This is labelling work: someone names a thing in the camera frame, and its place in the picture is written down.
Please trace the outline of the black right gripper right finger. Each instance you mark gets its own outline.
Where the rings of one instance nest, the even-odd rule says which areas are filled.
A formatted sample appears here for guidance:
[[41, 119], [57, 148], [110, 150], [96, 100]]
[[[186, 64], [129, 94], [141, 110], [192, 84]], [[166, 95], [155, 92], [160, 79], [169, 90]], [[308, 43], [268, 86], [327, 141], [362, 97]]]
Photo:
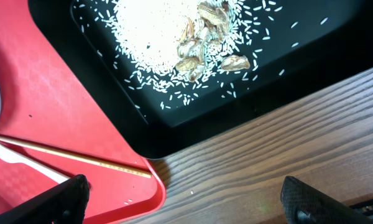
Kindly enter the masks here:
[[280, 201], [291, 224], [373, 224], [369, 217], [292, 176], [284, 179]]

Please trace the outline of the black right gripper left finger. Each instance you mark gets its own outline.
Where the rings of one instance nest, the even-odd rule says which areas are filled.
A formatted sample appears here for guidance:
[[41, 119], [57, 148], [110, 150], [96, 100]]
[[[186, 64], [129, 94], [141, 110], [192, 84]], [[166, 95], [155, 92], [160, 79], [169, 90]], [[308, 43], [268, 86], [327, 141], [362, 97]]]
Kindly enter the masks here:
[[87, 178], [78, 174], [0, 214], [0, 224], [81, 224], [89, 197]]

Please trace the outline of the wooden chopstick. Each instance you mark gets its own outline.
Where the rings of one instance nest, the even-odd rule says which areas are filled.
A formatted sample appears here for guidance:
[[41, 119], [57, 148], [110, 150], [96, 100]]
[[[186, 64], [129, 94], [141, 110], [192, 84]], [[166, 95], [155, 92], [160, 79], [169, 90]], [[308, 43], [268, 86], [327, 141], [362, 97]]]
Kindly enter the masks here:
[[137, 168], [133, 168], [130, 166], [124, 166], [118, 163], [113, 163], [113, 162], [105, 161], [102, 159], [97, 159], [91, 156], [75, 154], [72, 152], [67, 152], [67, 151], [54, 149], [54, 148], [50, 148], [46, 146], [39, 146], [37, 144], [32, 144], [30, 142], [15, 140], [11, 138], [5, 138], [2, 136], [0, 136], [0, 141], [6, 142], [9, 144], [14, 144], [16, 146], [26, 147], [28, 149], [32, 149], [32, 150], [39, 151], [39, 152], [44, 152], [47, 154], [53, 154], [56, 156], [65, 157], [68, 159], [73, 159], [76, 161], [93, 164], [93, 165], [100, 166], [100, 167], [105, 167], [108, 169], [118, 170], [118, 171], [125, 172], [128, 174], [138, 175], [138, 176], [145, 177], [148, 179], [152, 177], [152, 174], [150, 172], [144, 171], [142, 169], [137, 169]]

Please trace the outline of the rice food waste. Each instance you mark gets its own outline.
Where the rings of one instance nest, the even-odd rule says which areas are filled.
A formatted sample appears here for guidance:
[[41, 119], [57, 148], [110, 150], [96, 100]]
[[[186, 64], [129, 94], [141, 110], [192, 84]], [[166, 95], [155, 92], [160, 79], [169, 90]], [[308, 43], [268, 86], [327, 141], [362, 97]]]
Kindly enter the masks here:
[[133, 95], [169, 112], [213, 95], [238, 98], [285, 75], [271, 60], [326, 35], [323, 1], [71, 2], [94, 51]]

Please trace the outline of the white plastic fork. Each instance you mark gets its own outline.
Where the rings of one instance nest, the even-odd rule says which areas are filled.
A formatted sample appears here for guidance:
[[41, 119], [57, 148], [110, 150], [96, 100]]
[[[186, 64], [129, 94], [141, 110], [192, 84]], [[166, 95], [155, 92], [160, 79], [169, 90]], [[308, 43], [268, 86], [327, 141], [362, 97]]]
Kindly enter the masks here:
[[25, 164], [36, 171], [40, 172], [41, 174], [45, 175], [46, 177], [52, 179], [58, 184], [61, 184], [69, 179], [68, 176], [59, 173], [58, 171], [55, 171], [33, 159], [30, 159], [27, 156], [24, 156], [16, 151], [13, 151], [3, 145], [0, 144], [0, 159], [4, 162], [10, 163], [10, 164]]

